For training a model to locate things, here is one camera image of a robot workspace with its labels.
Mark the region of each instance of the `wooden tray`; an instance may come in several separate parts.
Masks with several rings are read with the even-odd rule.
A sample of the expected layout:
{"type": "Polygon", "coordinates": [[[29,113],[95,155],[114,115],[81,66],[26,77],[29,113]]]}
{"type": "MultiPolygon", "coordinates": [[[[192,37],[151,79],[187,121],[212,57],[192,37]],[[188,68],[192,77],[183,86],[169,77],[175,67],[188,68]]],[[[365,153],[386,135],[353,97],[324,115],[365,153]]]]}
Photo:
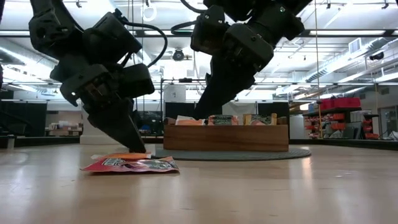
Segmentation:
{"type": "Polygon", "coordinates": [[[191,151],[288,151],[287,125],[166,125],[164,149],[191,151]]]}

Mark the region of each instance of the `wall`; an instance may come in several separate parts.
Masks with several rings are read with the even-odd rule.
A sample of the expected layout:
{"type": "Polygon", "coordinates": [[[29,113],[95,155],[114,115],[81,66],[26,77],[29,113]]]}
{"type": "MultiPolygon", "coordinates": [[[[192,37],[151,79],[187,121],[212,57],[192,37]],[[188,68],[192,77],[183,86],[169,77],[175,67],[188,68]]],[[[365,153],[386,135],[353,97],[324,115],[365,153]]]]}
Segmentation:
{"type": "Polygon", "coordinates": [[[51,123],[58,123],[59,121],[68,121],[70,124],[81,123],[83,122],[81,111],[59,111],[58,114],[47,114],[45,126],[48,127],[51,123]]]}
{"type": "MultiPolygon", "coordinates": [[[[373,114],[378,114],[378,108],[386,108],[390,106],[398,105],[398,87],[390,86],[390,93],[381,95],[374,91],[366,92],[366,98],[361,100],[361,106],[363,110],[371,110],[373,114]]],[[[380,134],[380,125],[377,118],[373,119],[373,131],[376,134],[380,134]]]]}

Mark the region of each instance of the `ceiling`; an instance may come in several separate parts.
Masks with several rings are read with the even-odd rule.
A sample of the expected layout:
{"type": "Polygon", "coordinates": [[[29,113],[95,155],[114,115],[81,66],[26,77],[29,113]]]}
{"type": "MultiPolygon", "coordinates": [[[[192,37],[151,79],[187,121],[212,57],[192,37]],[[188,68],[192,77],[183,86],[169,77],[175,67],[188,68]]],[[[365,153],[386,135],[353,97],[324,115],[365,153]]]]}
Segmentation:
{"type": "MultiPolygon", "coordinates": [[[[205,8],[201,1],[196,2],[197,7],[205,8]]],[[[318,0],[315,5],[310,3],[298,16],[306,29],[396,29],[398,28],[398,7],[395,0],[388,0],[389,7],[382,9],[385,5],[384,0],[330,0],[331,6],[327,7],[328,1],[318,0]]],[[[151,1],[151,6],[156,8],[157,14],[152,21],[143,21],[142,6],[145,1],[128,1],[128,0],[88,0],[80,1],[81,8],[76,6],[76,1],[64,0],[67,9],[75,20],[83,27],[89,28],[94,25],[101,16],[112,9],[112,6],[119,8],[122,13],[129,18],[130,21],[144,22],[159,27],[163,30],[169,30],[175,24],[192,21],[197,14],[189,11],[179,0],[163,0],[151,1]]],[[[150,17],[153,14],[152,9],[146,9],[144,15],[150,17]]],[[[7,0],[4,10],[1,30],[28,30],[28,22],[32,17],[32,8],[29,1],[26,0],[7,0]]],[[[317,66],[322,66],[348,50],[348,44],[355,38],[296,38],[292,41],[282,39],[275,49],[274,58],[269,65],[259,74],[256,75],[258,81],[268,81],[266,78],[293,78],[295,72],[307,73],[317,66]]],[[[15,43],[27,49],[33,54],[38,54],[40,58],[44,58],[32,48],[29,38],[8,38],[15,43]]],[[[153,58],[162,50],[164,40],[161,38],[145,38],[139,39],[143,44],[144,59],[153,58]]],[[[189,37],[170,37],[167,49],[168,55],[175,49],[183,49],[184,54],[193,55],[193,51],[189,48],[189,37]]],[[[395,50],[389,49],[389,57],[395,56],[395,50]]],[[[9,58],[9,55],[1,53],[2,63],[21,63],[18,58],[9,58]]],[[[206,72],[210,72],[209,55],[196,53],[195,56],[197,67],[199,68],[199,77],[203,77],[206,72]]],[[[168,65],[171,60],[163,60],[158,65],[168,65]]],[[[193,61],[185,62],[188,69],[193,69],[193,61]]],[[[365,59],[359,58],[352,61],[347,66],[337,69],[335,72],[352,75],[364,69],[365,59]]]]}

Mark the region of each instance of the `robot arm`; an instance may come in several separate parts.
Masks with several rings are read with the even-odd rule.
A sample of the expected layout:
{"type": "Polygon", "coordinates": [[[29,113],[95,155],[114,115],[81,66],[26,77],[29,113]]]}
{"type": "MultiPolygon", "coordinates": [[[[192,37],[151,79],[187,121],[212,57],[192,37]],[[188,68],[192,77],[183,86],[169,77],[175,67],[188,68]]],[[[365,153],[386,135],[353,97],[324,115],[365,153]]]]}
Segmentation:
{"type": "Polygon", "coordinates": [[[142,48],[124,25],[161,30],[130,23],[118,9],[114,13],[108,12],[92,28],[84,30],[69,14],[62,0],[31,0],[30,3],[34,12],[29,22],[32,45],[39,52],[59,60],[50,77],[62,83],[60,92],[63,97],[75,106],[77,99],[81,99],[94,127],[131,152],[145,152],[133,123],[131,98],[153,93],[154,86],[146,65],[124,67],[130,56],[142,48]]]}
{"type": "MultiPolygon", "coordinates": [[[[304,26],[296,15],[311,0],[204,0],[207,10],[200,13],[191,36],[191,48],[212,55],[211,79],[195,108],[195,118],[206,118],[210,111],[232,100],[254,84],[254,75],[273,58],[278,41],[294,39],[304,26]],[[233,21],[247,21],[229,25],[233,21]]],[[[172,32],[182,25],[172,28],[172,32]]]]}

